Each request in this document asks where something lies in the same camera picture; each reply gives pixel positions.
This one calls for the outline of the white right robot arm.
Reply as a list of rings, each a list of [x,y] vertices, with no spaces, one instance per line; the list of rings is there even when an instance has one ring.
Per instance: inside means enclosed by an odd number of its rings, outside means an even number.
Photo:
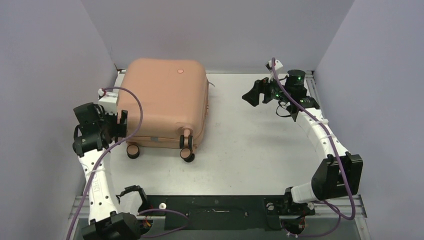
[[[334,135],[318,102],[308,95],[305,77],[304,71],[291,69],[283,78],[285,83],[273,75],[258,79],[241,98],[253,107],[272,100],[286,105],[288,116],[304,130],[318,155],[320,163],[311,180],[286,189],[282,207],[287,213],[295,214],[312,202],[340,197],[348,197],[353,208],[363,160],[360,155],[350,153]]]

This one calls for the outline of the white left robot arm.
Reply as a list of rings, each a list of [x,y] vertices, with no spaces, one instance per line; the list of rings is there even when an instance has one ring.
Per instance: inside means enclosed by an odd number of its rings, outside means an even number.
[[[88,226],[81,230],[85,240],[138,240],[141,227],[134,214],[119,209],[119,198],[111,188],[107,170],[112,142],[125,140],[128,112],[108,113],[93,102],[74,108],[79,124],[75,127],[72,148],[85,174],[83,195],[88,197]]]

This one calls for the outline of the pink hard-shell suitcase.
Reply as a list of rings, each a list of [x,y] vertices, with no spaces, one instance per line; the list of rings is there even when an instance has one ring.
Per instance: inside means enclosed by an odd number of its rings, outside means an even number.
[[[209,111],[209,81],[196,60],[139,58],[127,68],[118,110],[128,111],[127,156],[141,147],[179,149],[187,163],[203,140]]]

